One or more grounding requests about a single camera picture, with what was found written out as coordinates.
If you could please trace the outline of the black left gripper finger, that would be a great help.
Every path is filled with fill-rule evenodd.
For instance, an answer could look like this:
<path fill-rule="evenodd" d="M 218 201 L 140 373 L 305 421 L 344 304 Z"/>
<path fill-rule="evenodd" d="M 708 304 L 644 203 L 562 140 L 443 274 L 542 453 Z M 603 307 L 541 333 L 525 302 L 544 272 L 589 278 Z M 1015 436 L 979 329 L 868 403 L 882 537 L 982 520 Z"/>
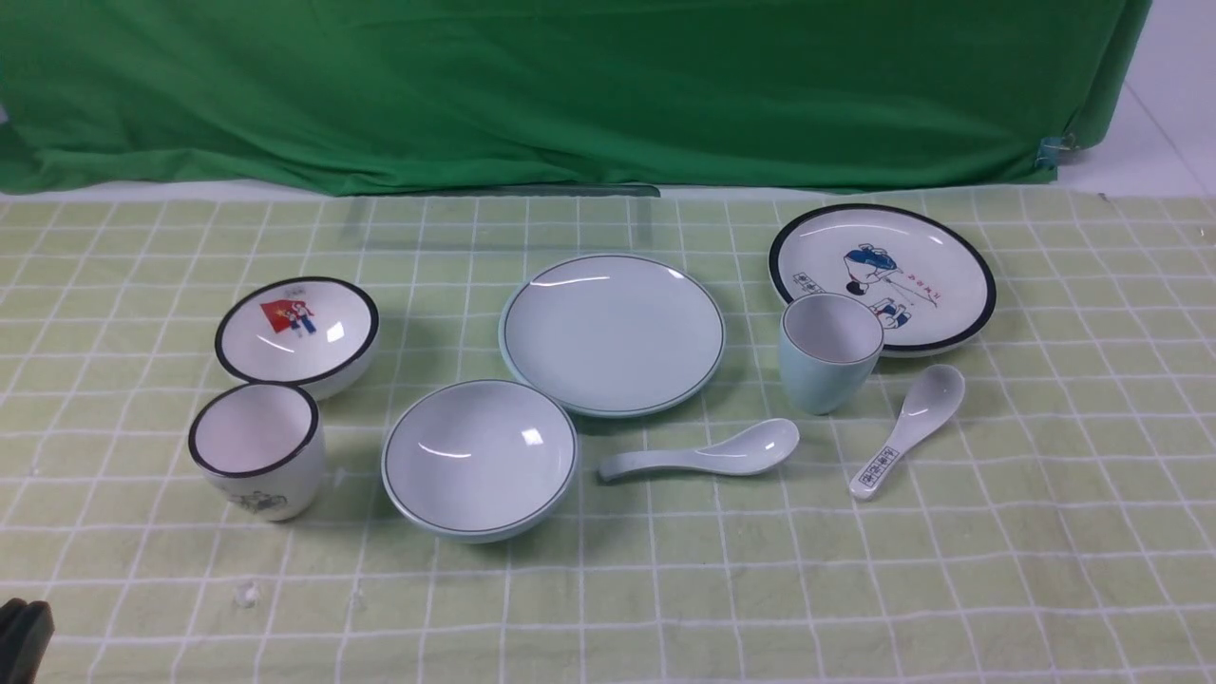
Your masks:
<path fill-rule="evenodd" d="M 49 602 L 9 600 L 1 607 L 1 683 L 34 683 L 55 632 Z"/>

